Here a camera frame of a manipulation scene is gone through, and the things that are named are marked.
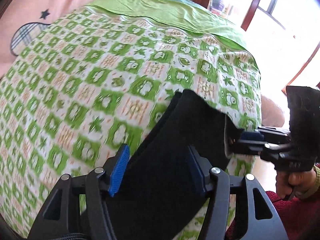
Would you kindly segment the person's right hand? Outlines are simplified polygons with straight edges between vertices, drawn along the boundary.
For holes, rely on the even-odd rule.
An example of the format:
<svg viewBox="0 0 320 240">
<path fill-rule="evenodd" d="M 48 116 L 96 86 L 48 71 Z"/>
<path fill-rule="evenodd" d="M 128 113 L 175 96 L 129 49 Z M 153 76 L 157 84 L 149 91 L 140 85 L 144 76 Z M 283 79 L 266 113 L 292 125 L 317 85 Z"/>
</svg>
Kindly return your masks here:
<svg viewBox="0 0 320 240">
<path fill-rule="evenodd" d="M 315 184 L 317 173 L 314 168 L 308 172 L 284 172 L 277 171 L 276 175 L 276 193 L 281 199 L 285 199 L 293 192 L 305 193 Z"/>
</svg>

